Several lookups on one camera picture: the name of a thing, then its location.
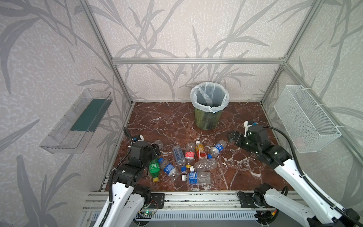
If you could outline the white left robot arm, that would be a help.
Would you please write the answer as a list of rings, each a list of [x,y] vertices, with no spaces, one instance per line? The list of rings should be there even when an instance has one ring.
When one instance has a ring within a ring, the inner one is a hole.
[[[144,170],[160,156],[159,145],[138,140],[130,146],[128,161],[110,175],[109,197],[95,227],[128,227],[137,213],[151,203],[150,188],[139,185]]]

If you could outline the small bottle blue label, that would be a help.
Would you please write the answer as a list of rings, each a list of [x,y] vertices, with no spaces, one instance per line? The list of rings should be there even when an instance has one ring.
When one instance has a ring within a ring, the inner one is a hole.
[[[223,149],[225,149],[227,146],[227,142],[224,140],[220,140],[218,143],[216,143],[215,146],[212,146],[208,152],[208,159],[217,157]]]

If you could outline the clear ribbed bottle blue cap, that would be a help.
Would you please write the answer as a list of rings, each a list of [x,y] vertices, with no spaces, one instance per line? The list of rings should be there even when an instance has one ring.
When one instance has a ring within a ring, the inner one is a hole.
[[[185,156],[184,156],[184,153],[183,153],[181,147],[179,145],[176,145],[176,146],[172,147],[172,151],[173,151],[177,166],[181,169],[181,171],[183,173],[186,173],[187,172],[186,160],[185,160]]]

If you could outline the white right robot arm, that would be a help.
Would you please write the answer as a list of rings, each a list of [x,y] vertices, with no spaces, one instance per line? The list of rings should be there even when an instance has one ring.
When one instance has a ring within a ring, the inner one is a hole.
[[[268,184],[256,189],[265,204],[285,213],[305,227],[361,227],[360,216],[330,198],[302,171],[296,154],[272,145],[265,126],[252,126],[245,133],[227,134],[229,142],[256,155],[285,179],[306,202],[306,206],[279,193]]]

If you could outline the clear bottle white cap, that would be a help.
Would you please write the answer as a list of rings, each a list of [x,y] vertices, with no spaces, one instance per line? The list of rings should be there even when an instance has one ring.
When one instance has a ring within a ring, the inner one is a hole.
[[[191,166],[190,172],[206,172],[215,168],[217,168],[217,161],[215,158],[203,159]]]

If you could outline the clear bottle blue white label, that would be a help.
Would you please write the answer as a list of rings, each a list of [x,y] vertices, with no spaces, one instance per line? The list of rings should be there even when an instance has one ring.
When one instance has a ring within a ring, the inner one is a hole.
[[[181,180],[192,185],[202,185],[211,183],[210,172],[190,172],[181,176]]]

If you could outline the green plastic bottle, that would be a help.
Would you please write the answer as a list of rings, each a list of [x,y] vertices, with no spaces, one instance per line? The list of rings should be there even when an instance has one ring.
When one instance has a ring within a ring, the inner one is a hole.
[[[152,177],[154,183],[159,182],[159,174],[160,174],[160,165],[158,159],[152,160],[149,163],[149,173]]]

